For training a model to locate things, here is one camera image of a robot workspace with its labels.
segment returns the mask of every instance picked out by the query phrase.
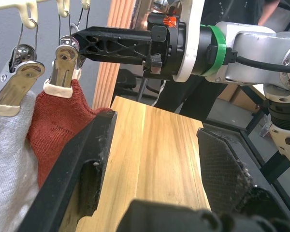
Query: gray fabric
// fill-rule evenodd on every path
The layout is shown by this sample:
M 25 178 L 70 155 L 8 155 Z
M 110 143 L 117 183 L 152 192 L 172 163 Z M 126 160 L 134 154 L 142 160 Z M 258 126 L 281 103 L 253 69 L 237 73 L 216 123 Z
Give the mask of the gray fabric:
M 0 232 L 17 229 L 39 191 L 37 159 L 26 141 L 34 104 L 30 91 L 16 116 L 0 116 Z

